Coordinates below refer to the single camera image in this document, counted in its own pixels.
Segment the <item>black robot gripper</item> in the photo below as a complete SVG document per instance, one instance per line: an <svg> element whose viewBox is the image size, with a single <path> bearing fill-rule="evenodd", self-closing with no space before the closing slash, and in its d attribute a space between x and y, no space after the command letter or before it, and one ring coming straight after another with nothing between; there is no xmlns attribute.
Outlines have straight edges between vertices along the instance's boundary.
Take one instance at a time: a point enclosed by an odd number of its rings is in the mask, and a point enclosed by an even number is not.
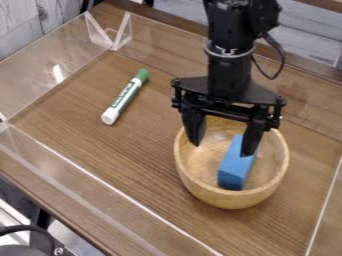
<svg viewBox="0 0 342 256"><path fill-rule="evenodd" d="M185 135L199 146L208 115L247 123L240 155L255 153L263 132L278 129L286 99L259 85L251 75L251 54L240 58L208 58L208 74L176 78L172 107L181 115Z"/></svg>

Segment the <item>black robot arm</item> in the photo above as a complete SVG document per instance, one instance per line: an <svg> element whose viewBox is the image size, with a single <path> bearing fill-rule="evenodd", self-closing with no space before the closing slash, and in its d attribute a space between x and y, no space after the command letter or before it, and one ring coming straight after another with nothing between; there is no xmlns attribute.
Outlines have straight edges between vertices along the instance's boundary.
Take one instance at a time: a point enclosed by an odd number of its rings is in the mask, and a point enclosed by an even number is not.
<svg viewBox="0 0 342 256"><path fill-rule="evenodd" d="M172 107L181 114L193 145L204 137L207 116L245 123L240 154L249 156L263 133L279 127L286 105L286 99L259 85L251 75L255 41L262 38L275 49L282 48L268 34L278 26L282 7L276 0L203 0L203 6L208 22L203 45L207 75L172 80Z"/></svg>

